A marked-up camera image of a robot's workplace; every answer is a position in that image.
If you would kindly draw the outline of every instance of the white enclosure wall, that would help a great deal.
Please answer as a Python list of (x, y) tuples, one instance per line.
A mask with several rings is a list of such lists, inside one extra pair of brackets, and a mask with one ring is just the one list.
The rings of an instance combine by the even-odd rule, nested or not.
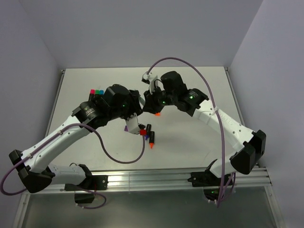
[(304, 1), (264, 0), (230, 68), (249, 127), (267, 134), (264, 164), (288, 227), (304, 224)]
[[(8, 154), (24, 150), (44, 137), (58, 85), (54, 58), (17, 0), (0, 2), (0, 176), (11, 162)], [(23, 186), (17, 172), (7, 191)], [(0, 194), (0, 227), (9, 228), (20, 196)]]
[(228, 67), (262, 0), (20, 2), (63, 68), (147, 67), (167, 56)]

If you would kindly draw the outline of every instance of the purple cable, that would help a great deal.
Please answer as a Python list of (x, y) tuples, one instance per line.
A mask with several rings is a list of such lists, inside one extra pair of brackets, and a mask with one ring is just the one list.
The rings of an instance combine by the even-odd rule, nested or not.
[[(213, 108), (215, 108), (215, 101), (214, 101), (214, 97), (213, 97), (213, 93), (211, 91), (211, 88), (207, 82), (207, 80), (205, 79), (205, 77), (200, 73), (200, 71), (198, 71), (197, 68), (195, 68), (192, 64), (188, 63), (185, 60), (182, 60), (180, 58), (176, 58), (176, 57), (166, 57), (166, 58), (162, 58), (158, 61), (156, 61), (147, 71), (147, 74), (149, 74), (151, 72), (151, 70), (153, 69), (153, 67), (155, 67), (158, 63), (167, 60), (167, 59), (172, 59), (172, 60), (177, 60), (180, 61), (188, 66), (190, 66), (196, 73), (198, 73), (198, 75), (201, 77), (201, 79), (203, 79), (204, 83), (207, 86), (207, 89), (209, 91), (210, 94), (210, 99), (213, 105)], [(225, 177), (225, 136), (224, 136), (224, 128), (223, 128), (223, 123), (222, 120), (220, 119), (219, 113), (218, 111), (215, 111), (215, 114), (217, 115), (218, 118), (218, 123), (219, 123), (219, 128), (220, 128), (220, 136), (221, 136), (221, 141), (222, 141), (222, 174), (221, 174), (221, 180), (220, 180), (220, 188), (219, 188), (219, 195), (218, 195), (218, 201), (217, 201), (217, 207), (220, 206), (220, 202), (221, 199), (223, 197), (224, 194), (224, 177)]]
[[(224, 191), (227, 189), (227, 187), (228, 187), (228, 185), (229, 185), (231, 179), (232, 179), (232, 175), (230, 176), (230, 178), (229, 178), (227, 184), (225, 185)], [(233, 192), (235, 183), (236, 183), (236, 173), (234, 172), (234, 173), (233, 173), (233, 182), (232, 182), (232, 186), (231, 186), (231, 188), (230, 188), (230, 191), (229, 191), (228, 195), (226, 195), (226, 196), (224, 196), (224, 197), (222, 198), (222, 201), (226, 200), (226, 199), (231, 195), (231, 193)]]
[[(137, 159), (133, 160), (133, 161), (125, 161), (125, 162), (124, 162), (124, 161), (119, 161), (119, 160), (113, 158), (113, 157), (106, 151), (104, 142), (103, 142), (103, 140), (102, 140), (100, 134), (99, 134), (94, 128), (92, 128), (92, 127), (90, 127), (90, 126), (88, 126), (88, 125), (86, 125), (86, 124), (83, 124), (83, 123), (80, 123), (80, 124), (79, 124), (79, 123), (73, 123), (73, 124), (70, 124), (70, 125), (64, 127), (64, 128), (61, 130), (61, 132), (64, 133), (67, 129), (69, 129), (69, 128), (71, 128), (71, 127), (74, 127), (74, 126), (84, 127), (84, 128), (86, 128), (86, 129), (88, 129), (88, 130), (94, 132), (94, 133), (97, 135), (97, 137), (98, 137), (98, 139), (99, 139), (99, 141), (100, 141), (101, 147), (103, 148), (105, 154), (106, 154), (111, 160), (113, 160), (113, 161), (115, 161), (115, 162), (118, 162), (118, 163), (121, 163), (121, 164), (131, 164), (131, 163), (134, 163), (134, 162), (137, 162), (138, 160), (140, 160), (140, 158), (142, 157), (142, 155), (143, 155), (143, 153), (144, 153), (144, 149), (145, 149), (145, 140), (144, 140), (144, 136), (143, 136), (143, 137), (142, 137), (142, 142), (143, 142), (143, 144), (142, 144), (142, 152), (141, 152), (141, 154), (139, 155), (139, 157), (138, 157)], [(34, 156), (34, 155), (35, 155), (36, 153), (38, 153), (43, 147), (45, 147), (46, 145), (48, 145), (51, 141), (53, 141), (54, 139), (56, 139), (56, 138), (59, 137), (60, 135), (61, 135), (60, 133), (54, 134), (51, 138), (49, 138), (49, 139), (46, 140), (44, 143), (42, 143), (39, 147), (37, 147), (30, 155), (31, 155), (31, 156)], [(1, 180), (1, 182), (0, 182), (0, 191), (1, 191), (2, 194), (7, 195), (7, 196), (14, 196), (14, 195), (18, 195), (18, 194), (20, 194), (20, 193), (26, 191), (26, 189), (22, 189), (22, 190), (17, 191), (17, 192), (6, 192), (6, 191), (4, 190), (4, 182), (5, 182), (5, 180), (7, 179), (7, 177), (10, 175), (10, 173), (13, 172), (14, 169), (16, 169), (16, 168), (17, 168), (18, 166), (20, 166), (21, 164), (25, 163), (28, 159), (30, 159), (30, 156), (29, 156), (29, 157), (26, 157), (26, 158), (22, 159), (21, 161), (19, 161), (18, 163), (16, 163), (16, 164), (15, 164), (15, 165), (14, 165), (14, 166), (13, 166), (13, 167), (4, 175), (4, 177), (2, 178), (2, 180)], [(103, 204), (101, 204), (101, 205), (99, 205), (99, 206), (97, 206), (97, 207), (85, 207), (85, 206), (79, 205), (80, 207), (85, 208), (85, 209), (97, 209), (97, 208), (101, 208), (103, 205), (105, 205), (105, 203), (106, 203), (106, 197), (105, 197), (103, 194), (101, 194), (101, 193), (99, 193), (99, 192), (94, 192), (94, 191), (90, 191), (90, 190), (85, 190), (85, 189), (82, 189), (82, 188), (80, 188), (80, 187), (78, 187), (78, 186), (76, 186), (76, 187), (77, 187), (78, 189), (82, 190), (82, 191), (86, 191), (86, 192), (88, 192), (88, 193), (93, 193), (93, 194), (99, 195), (99, 196), (103, 197), (104, 200), (105, 200), (105, 201), (103, 202)]]
[(105, 197), (105, 195), (103, 195), (103, 194), (101, 194), (99, 192), (96, 192), (96, 191), (90, 191), (90, 190), (82, 189), (82, 188), (78, 187), (77, 185), (74, 185), (74, 186), (76, 188), (78, 188), (79, 190), (81, 190), (81, 191), (86, 191), (88, 193), (92, 193), (94, 195), (98, 195), (98, 196), (101, 196), (102, 198), (104, 198), (104, 202), (102, 204), (100, 204), (99, 206), (96, 206), (96, 207), (87, 207), (87, 206), (83, 206), (81, 204), (77, 204), (77, 206), (79, 206), (79, 207), (81, 207), (83, 209), (98, 209), (98, 208), (101, 208), (101, 207), (103, 207), (105, 205), (105, 203), (106, 203), (106, 197)]

